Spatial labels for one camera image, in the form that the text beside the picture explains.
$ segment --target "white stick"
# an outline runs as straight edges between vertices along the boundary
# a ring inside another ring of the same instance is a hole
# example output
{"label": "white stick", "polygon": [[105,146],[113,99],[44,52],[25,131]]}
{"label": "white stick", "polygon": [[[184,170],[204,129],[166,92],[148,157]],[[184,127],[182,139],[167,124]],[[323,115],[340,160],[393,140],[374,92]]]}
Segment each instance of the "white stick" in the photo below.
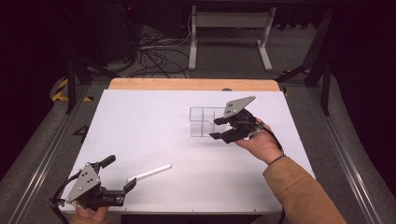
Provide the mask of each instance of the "white stick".
{"label": "white stick", "polygon": [[142,178],[144,178],[144,177],[146,177],[146,176],[148,176],[148,175],[156,174],[156,173],[158,173],[158,172],[160,172],[160,171],[167,170],[167,169],[169,169],[169,168],[171,168],[171,167],[172,167],[172,164],[167,164],[167,165],[165,165],[165,166],[158,167],[157,169],[154,169],[154,170],[152,170],[152,171],[148,171],[148,172],[145,172],[145,173],[143,173],[143,174],[141,174],[141,175],[136,175],[136,176],[133,176],[133,177],[131,177],[131,178],[128,178],[128,182],[131,182],[131,181],[132,181],[133,179],[135,179],[135,178],[136,178],[136,180],[142,179]]}

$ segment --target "brown jacket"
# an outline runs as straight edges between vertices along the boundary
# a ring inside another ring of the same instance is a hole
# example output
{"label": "brown jacket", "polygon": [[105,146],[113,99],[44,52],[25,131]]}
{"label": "brown jacket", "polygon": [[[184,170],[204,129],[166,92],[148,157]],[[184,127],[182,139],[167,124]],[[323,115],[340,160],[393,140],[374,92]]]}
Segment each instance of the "brown jacket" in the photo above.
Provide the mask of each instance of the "brown jacket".
{"label": "brown jacket", "polygon": [[[346,223],[322,186],[289,157],[272,163],[263,173],[265,180],[293,224]],[[110,224],[74,217],[71,224]]]}

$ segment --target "gray mounting plate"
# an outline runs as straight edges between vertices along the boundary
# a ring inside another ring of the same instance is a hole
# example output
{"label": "gray mounting plate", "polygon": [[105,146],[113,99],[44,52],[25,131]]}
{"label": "gray mounting plate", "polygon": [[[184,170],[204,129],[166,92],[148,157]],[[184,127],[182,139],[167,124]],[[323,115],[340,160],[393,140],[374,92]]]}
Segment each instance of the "gray mounting plate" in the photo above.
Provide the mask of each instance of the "gray mounting plate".
{"label": "gray mounting plate", "polygon": [[93,170],[92,166],[87,163],[79,174],[76,184],[70,190],[69,196],[66,198],[66,202],[73,202],[79,196],[98,184],[100,184],[99,175]]}
{"label": "gray mounting plate", "polygon": [[239,113],[245,106],[254,101],[254,99],[256,99],[256,96],[249,96],[228,102],[224,109],[223,118],[227,119]]}

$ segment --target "white tabletop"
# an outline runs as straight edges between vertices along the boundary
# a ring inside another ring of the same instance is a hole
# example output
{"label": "white tabletop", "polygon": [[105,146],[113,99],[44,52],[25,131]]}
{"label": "white tabletop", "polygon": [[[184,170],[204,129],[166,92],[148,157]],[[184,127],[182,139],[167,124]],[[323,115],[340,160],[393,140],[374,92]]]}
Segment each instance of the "white tabletop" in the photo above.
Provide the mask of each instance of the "white tabletop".
{"label": "white tabletop", "polygon": [[[191,137],[190,108],[224,107],[228,101],[254,95],[246,107],[269,124],[285,154],[313,175],[281,91],[119,91],[106,90],[78,154],[71,175],[86,162],[115,155],[101,169],[102,187],[122,189],[127,178],[171,163],[172,168],[139,180],[123,214],[264,214],[281,204],[266,184],[266,168],[235,143]],[[70,183],[63,198],[73,187]],[[75,208],[67,204],[65,212]]]}

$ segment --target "clear container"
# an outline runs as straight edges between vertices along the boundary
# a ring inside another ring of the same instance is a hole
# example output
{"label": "clear container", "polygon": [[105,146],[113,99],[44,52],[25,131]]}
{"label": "clear container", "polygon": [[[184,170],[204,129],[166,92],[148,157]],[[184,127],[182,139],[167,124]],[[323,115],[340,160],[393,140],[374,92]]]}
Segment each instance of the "clear container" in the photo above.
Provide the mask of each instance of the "clear container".
{"label": "clear container", "polygon": [[223,133],[227,124],[217,125],[214,119],[221,118],[224,107],[191,107],[191,137],[210,137],[210,133]]}

